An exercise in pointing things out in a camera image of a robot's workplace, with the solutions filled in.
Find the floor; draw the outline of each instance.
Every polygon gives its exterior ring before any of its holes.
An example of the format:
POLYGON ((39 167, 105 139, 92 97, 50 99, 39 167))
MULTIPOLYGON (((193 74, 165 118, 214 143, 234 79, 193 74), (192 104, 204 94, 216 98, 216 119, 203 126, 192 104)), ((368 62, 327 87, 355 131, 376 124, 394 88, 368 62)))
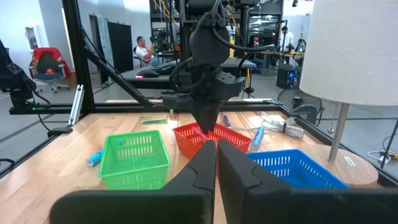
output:
MULTIPOLYGON (((100 85, 98 74, 91 75, 93 92, 97 103, 106 100, 132 99, 123 89, 113 83, 109 87, 103 88, 100 85)), ((277 99, 281 88, 276 85, 276 76, 254 75, 252 86, 254 88, 253 96, 256 98, 277 99)), ((145 96, 157 97, 164 90, 140 90, 145 96)), ((43 86, 44 97, 52 103, 72 103, 75 95, 75 89, 59 90, 58 94, 53 94, 51 89, 43 86)), ((329 128, 336 128, 340 105, 323 100, 325 108, 320 122, 319 129, 325 133, 329 128)), ((36 115, 11 116, 8 109, 12 106, 7 94, 0 94, 0 158, 18 159, 32 148, 36 147, 47 138, 47 131, 40 123, 36 115)), ((44 123, 49 128, 62 127, 67 125, 68 114, 42 115, 44 123)), ((369 151, 379 151, 382 149, 383 140, 391 135, 396 120, 398 119, 398 106, 359 106, 351 105, 348 113, 348 120, 345 125, 342 142, 348 147, 354 149, 357 153, 368 158, 375 166, 379 166, 377 160, 367 156, 369 151)), ((398 141, 392 144, 392 149, 398 150, 398 141)), ((7 163, 0 164, 0 171, 7 167, 7 163)), ((390 161, 385 165, 385 170, 398 178, 398 162, 390 161)))

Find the person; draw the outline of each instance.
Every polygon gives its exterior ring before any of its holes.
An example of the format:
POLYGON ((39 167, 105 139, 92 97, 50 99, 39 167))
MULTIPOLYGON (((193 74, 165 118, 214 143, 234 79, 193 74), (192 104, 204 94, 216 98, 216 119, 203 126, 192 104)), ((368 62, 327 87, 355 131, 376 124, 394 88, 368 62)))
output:
POLYGON ((146 66, 160 65, 159 59, 155 57, 155 43, 152 43, 150 49, 146 47, 145 39, 142 36, 137 37, 136 55, 143 59, 146 66))
MULTIPOLYGON (((280 37, 280 46, 283 46, 283 52, 290 52, 289 47, 294 45, 294 36, 289 32, 287 26, 282 27, 283 35, 280 37)), ((286 64, 289 64, 290 57, 284 57, 286 64)))

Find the lamp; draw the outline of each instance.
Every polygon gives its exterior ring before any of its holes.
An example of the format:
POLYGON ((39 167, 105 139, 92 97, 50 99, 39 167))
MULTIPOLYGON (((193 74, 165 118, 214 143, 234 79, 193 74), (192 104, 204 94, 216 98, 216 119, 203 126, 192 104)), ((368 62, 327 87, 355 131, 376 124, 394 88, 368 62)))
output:
POLYGON ((398 105, 396 8, 396 0, 314 2, 300 89, 342 103, 330 162, 336 161, 349 104, 398 105))

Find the metal rod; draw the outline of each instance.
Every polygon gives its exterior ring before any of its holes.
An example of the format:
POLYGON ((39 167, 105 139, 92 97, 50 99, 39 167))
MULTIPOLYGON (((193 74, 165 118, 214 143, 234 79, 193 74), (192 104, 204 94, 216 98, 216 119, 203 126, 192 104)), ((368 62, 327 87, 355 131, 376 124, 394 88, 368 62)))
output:
POLYGON ((331 143, 331 149, 328 158, 329 162, 336 162, 337 152, 340 148, 340 141, 343 135, 344 125, 347 119, 348 108, 349 108, 348 103, 341 104, 340 115, 337 121, 335 137, 333 138, 333 142, 331 143))
POLYGON ((385 156, 383 157, 383 161, 381 162, 381 168, 384 168, 384 164, 386 163, 386 158, 388 156, 388 152, 390 151, 390 147, 392 144, 392 140, 394 140, 394 136, 396 135, 397 132, 397 128, 398 128, 398 120, 396 122, 396 126, 394 127, 394 130, 392 131, 392 135, 390 137, 390 141, 388 141, 388 145, 387 145, 387 149, 386 149, 386 153, 385 156))

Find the chair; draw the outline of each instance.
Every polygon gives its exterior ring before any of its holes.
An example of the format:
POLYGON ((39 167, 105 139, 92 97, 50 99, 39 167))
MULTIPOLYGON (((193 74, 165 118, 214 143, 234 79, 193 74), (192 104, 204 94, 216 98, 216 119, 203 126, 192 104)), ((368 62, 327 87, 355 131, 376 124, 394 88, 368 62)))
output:
POLYGON ((55 60, 52 53, 44 53, 41 55, 37 64, 29 66, 29 70, 34 79, 51 84, 51 89, 54 93, 58 93, 58 89, 61 89, 61 87, 67 90, 70 89, 68 85, 57 83, 66 78, 67 74, 65 73, 65 64, 55 60))
POLYGON ((139 60, 139 67, 140 67, 140 68, 146 67, 147 65, 145 64, 144 59, 142 59, 141 57, 139 57, 139 56, 136 54, 136 50, 137 50, 137 47, 134 47, 134 49, 132 50, 132 51, 134 52, 133 58, 139 60))

